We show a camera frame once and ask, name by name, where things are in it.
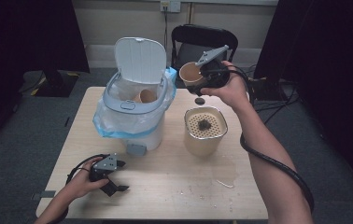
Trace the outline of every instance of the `gray carpet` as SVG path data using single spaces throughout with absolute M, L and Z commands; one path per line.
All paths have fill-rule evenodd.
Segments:
M 34 222 L 38 201 L 32 200 L 32 195 L 46 187 L 85 90 L 90 86 L 105 86 L 114 73 L 114 69 L 98 68 L 90 74 L 81 74 L 68 98 L 34 97 L 29 91 L 23 95 L 18 111 L 0 130 L 0 223 Z M 40 72 L 25 74 L 22 89 L 35 84 L 39 77 Z M 256 107 L 273 103 L 257 102 Z M 264 110 L 260 115 L 266 120 L 274 111 Z M 310 186 L 316 200 L 313 214 L 316 223 L 353 223 L 353 172 L 323 140 L 319 124 L 304 105 L 298 101 L 286 106 L 267 126 L 285 146 Z M 265 220 L 238 222 L 266 223 Z M 63 223 L 100 224 L 102 221 Z

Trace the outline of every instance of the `hand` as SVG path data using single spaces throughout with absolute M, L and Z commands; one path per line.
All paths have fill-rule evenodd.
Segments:
M 232 63 L 227 61 L 222 62 L 225 66 L 228 66 L 229 70 L 235 71 Z M 230 73 L 228 83 L 221 88 L 202 88 L 201 94 L 203 95 L 214 95 L 218 96 L 223 103 L 235 108 L 238 104 L 244 101 L 248 102 L 247 91 L 244 85 L 244 80 L 236 73 Z
M 101 157 L 97 157 L 85 162 L 82 169 L 63 188 L 63 191 L 67 192 L 74 200 L 76 198 L 83 197 L 93 189 L 99 189 L 106 185 L 109 182 L 108 179 L 101 179 L 95 182 L 91 182 L 89 179 L 89 171 L 92 168 L 92 164 L 96 161 L 100 161 L 101 159 Z

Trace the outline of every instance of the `wooden table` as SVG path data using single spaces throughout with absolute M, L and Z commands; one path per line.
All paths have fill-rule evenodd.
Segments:
M 109 177 L 127 191 L 107 197 L 94 190 L 69 206 L 67 218 L 92 219 L 266 219 L 267 211 L 255 184 L 247 153 L 239 145 L 241 128 L 234 112 L 218 97 L 204 96 L 205 105 L 218 108 L 228 124 L 218 150 L 198 158 L 184 147 L 184 115 L 197 107 L 195 95 L 178 89 L 165 112 L 162 143 L 144 157 L 126 154 L 120 139 L 102 138 L 92 118 L 103 87 L 88 88 L 55 164 L 46 190 L 57 192 L 66 175 L 86 158 L 118 153 L 126 165 Z M 50 199 L 41 199 L 40 215 Z

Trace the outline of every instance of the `plastic bag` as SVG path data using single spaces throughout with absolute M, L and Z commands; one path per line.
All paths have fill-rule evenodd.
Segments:
M 152 133 L 159 125 L 164 112 L 174 101 L 177 92 L 176 75 L 177 71 L 171 67 L 165 71 L 168 88 L 164 100 L 158 108 L 146 114 L 127 114 L 112 110 L 105 105 L 101 96 L 92 120 L 97 132 L 103 137 L 112 138 L 140 138 Z M 118 95 L 121 100 L 129 100 L 144 89 L 159 94 L 159 88 L 159 85 L 134 83 L 121 79 L 112 86 L 111 94 Z

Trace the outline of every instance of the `wall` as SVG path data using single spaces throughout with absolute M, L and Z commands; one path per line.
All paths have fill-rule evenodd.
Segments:
M 74 0 L 73 3 L 86 45 L 112 46 L 122 37 L 140 36 L 166 45 L 167 52 L 171 52 L 173 28 L 194 23 L 234 33 L 239 40 L 234 61 L 240 63 L 257 60 L 275 12 L 275 6 L 182 2 L 180 13 L 167 15 L 168 41 L 165 44 L 165 17 L 160 12 L 159 2 Z

